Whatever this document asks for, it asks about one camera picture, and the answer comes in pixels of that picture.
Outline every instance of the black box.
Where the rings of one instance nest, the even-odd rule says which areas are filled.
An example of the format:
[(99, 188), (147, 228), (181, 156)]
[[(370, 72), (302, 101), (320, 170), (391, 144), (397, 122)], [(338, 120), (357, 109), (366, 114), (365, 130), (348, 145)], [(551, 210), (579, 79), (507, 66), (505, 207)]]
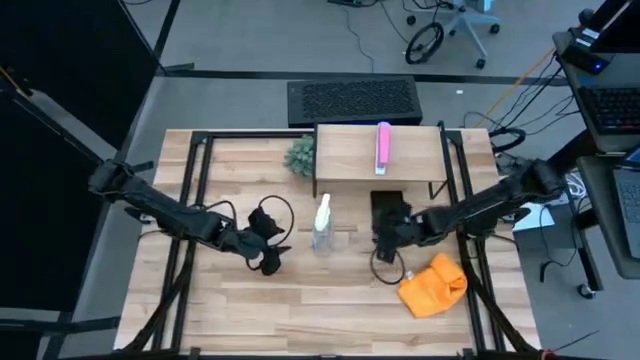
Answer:
[(413, 76), (292, 81), (287, 84), (289, 128), (319, 124), (420, 125)]

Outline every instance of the pink object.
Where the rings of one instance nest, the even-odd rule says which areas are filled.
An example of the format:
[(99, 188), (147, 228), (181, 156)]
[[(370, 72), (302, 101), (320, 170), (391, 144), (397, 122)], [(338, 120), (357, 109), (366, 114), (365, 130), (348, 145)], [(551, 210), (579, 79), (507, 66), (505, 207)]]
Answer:
[(378, 124), (376, 140), (376, 174), (384, 175), (391, 153), (391, 125), (387, 122)]

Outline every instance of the plastic bottle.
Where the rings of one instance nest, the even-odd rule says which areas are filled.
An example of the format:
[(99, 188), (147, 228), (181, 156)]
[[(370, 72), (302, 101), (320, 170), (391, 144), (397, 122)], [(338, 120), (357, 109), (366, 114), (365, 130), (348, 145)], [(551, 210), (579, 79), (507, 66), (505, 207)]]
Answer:
[(329, 200), (331, 195), (322, 195), (322, 203), (316, 212), (313, 223), (312, 246), (316, 256), (329, 256), (333, 251), (333, 224), (331, 223), (331, 208)]

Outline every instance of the office chair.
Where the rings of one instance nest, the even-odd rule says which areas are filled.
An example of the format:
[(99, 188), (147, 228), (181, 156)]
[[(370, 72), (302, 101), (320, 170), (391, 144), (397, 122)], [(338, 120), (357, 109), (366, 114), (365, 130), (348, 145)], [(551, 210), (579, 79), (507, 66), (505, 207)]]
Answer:
[[(421, 8), (410, 8), (408, 9), (411, 12), (415, 13), (430, 13), (433, 14), (436, 10), (438, 11), (438, 15), (440, 14), (452, 14), (453, 18), (446, 24), (443, 25), (444, 33), (453, 36), (456, 34), (458, 29), (465, 31), (473, 40), (473, 43), (476, 46), (476, 49), (481, 54), (481, 57), (476, 62), (476, 67), (478, 69), (484, 68), (486, 63), (486, 59), (489, 57), (487, 50), (485, 50), (480, 38), (478, 38), (478, 34), (471, 26), (472, 24), (487, 24), (491, 25), (490, 33), (497, 34), (500, 32), (500, 19), (486, 14), (481, 14), (476, 12), (475, 10), (469, 10), (465, 6), (464, 0), (450, 0), (448, 1), (452, 5), (449, 9), (447, 8), (439, 8), (439, 9), (421, 9)], [(484, 5), (487, 2), (483, 2), (483, 8), (488, 9), (488, 5)], [(410, 15), (407, 17), (407, 24), (413, 25), (415, 24), (416, 19), (415, 15)]]

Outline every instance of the gray floor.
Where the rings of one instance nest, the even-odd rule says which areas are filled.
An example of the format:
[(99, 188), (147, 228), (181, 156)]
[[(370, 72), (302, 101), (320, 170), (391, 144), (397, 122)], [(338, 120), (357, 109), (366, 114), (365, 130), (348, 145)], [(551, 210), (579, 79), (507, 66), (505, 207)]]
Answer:
[[(375, 58), (376, 72), (520, 76), (552, 47), (554, 31), (575, 24), (582, 8), (598, 3), (595, 0), (497, 0), (493, 12), (501, 17), (501, 33), (491, 36), (486, 29), (479, 30), (490, 52), (482, 72), (474, 68), (477, 54), (462, 33), (447, 38), (428, 64), (409, 66), (402, 57), (404, 45), (379, 6), (349, 11), (352, 27), (362, 37), (363, 48)], [(158, 37), (168, 6), (169, 0), (155, 0), (129, 7), (150, 44)], [(415, 31), (415, 27), (405, 24), (406, 15), (399, 0), (388, 0), (386, 6), (405, 36)], [(197, 69), (206, 70), (367, 72), (367, 59), (358, 53), (355, 38), (347, 32), (345, 21), (340, 9), (323, 0), (182, 0), (161, 60), (165, 65), (195, 62)], [(428, 18), (419, 16), (418, 21), (424, 24)], [(467, 111), (486, 111), (509, 87), (420, 83), (423, 124), (433, 125), (444, 120), (447, 126), (459, 127)], [(285, 89), (286, 81), (278, 80), (156, 78), (141, 111), (128, 161), (157, 159), (164, 132), (169, 128), (286, 127)], [(568, 94), (569, 90), (562, 87), (545, 90), (520, 123), (543, 113)], [(494, 115), (504, 114), (512, 102), (513, 97), (496, 109)], [(58, 110), (55, 106), (48, 109), (53, 113)], [(57, 117), (66, 119), (59, 113)], [(475, 124), (478, 119), (469, 117), (468, 124)], [(527, 129), (540, 129), (550, 120), (545, 118)], [(580, 115), (570, 116), (512, 152), (544, 159), (582, 129)], [(109, 154), (109, 149), (103, 151), (105, 156)], [(135, 256), (132, 240), (138, 231), (139, 225), (123, 211), (116, 208), (110, 212), (76, 319), (120, 313)], [(521, 249), (542, 344), (556, 348), (600, 330), (561, 353), (635, 358), (633, 340), (640, 334), (640, 312), (633, 300), (640, 298), (640, 283), (622, 280), (617, 275), (598, 229), (590, 230), (587, 235), (605, 284), (605, 291), (591, 301), (575, 292), (575, 286), (584, 282), (578, 259), (568, 268), (551, 268), (547, 281), (541, 284), (538, 281), (544, 256), (541, 246), (534, 244)], [(563, 240), (554, 243), (554, 239), (550, 239), (553, 247), (566, 244), (566, 239)], [(552, 252), (558, 259), (568, 258), (570, 254), (568, 249)], [(70, 336), (64, 344), (63, 355), (107, 352), (113, 346), (114, 335), (115, 331), (108, 331)]]

